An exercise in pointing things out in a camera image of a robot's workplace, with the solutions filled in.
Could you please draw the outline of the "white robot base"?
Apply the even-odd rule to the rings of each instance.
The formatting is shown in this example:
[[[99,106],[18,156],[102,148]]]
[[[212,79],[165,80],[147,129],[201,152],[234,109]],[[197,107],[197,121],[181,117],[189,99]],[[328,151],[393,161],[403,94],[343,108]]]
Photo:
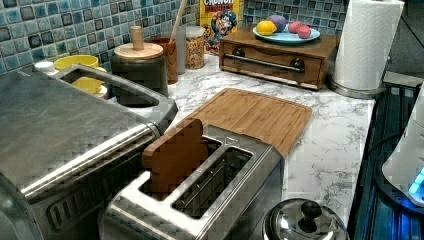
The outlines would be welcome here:
[[[422,207],[424,167],[424,95],[420,86],[408,124],[395,150],[382,166],[388,182],[414,205]]]

